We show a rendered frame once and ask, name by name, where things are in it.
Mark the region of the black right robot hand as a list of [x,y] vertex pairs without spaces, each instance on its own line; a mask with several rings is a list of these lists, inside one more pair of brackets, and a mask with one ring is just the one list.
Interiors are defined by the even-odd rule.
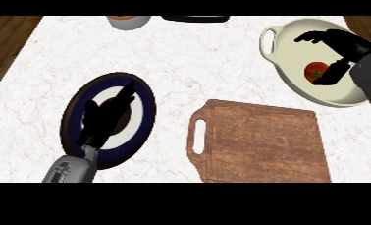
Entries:
[[371,42],[353,33],[328,29],[326,31],[307,31],[295,39],[309,41],[312,44],[322,42],[325,46],[340,55],[326,67],[323,74],[313,80],[313,85],[334,85],[350,69],[350,63],[371,54]]

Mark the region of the brown wooden cutting board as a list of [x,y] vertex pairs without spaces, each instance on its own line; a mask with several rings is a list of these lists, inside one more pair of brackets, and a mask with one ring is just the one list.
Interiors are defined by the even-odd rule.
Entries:
[[329,181],[314,112],[210,99],[191,120],[206,122],[204,150],[186,150],[204,182]]

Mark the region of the grey cup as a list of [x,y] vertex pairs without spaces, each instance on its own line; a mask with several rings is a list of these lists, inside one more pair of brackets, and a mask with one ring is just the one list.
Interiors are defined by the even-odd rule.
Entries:
[[133,30],[144,26],[150,16],[108,16],[107,20],[113,28]]

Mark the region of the red tomato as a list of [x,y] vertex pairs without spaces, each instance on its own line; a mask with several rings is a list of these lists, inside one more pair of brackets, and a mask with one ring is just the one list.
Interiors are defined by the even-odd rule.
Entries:
[[304,68],[304,78],[312,83],[314,79],[317,79],[326,70],[326,63],[323,62],[312,62],[307,64]]

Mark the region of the blue and white plate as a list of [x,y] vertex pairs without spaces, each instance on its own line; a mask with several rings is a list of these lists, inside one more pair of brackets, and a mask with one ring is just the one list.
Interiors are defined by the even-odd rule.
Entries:
[[60,118],[58,136],[63,151],[67,155],[82,157],[83,151],[76,140],[82,130],[85,102],[94,100],[98,105],[107,104],[129,82],[135,82],[135,100],[117,123],[116,131],[98,150],[98,170],[122,164],[136,153],[148,137],[154,123],[155,104],[144,80],[122,72],[100,76],[76,91]]

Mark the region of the black flat object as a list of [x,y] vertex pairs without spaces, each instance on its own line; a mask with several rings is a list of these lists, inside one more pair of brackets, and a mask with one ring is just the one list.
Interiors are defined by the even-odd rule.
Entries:
[[161,19],[181,23],[223,23],[231,16],[160,16]]

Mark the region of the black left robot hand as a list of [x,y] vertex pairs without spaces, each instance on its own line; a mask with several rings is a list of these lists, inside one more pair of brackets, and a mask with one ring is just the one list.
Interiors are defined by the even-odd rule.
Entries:
[[82,124],[83,128],[76,140],[79,146],[102,147],[126,109],[135,100],[135,82],[129,82],[105,106],[98,106],[94,100],[85,102]]

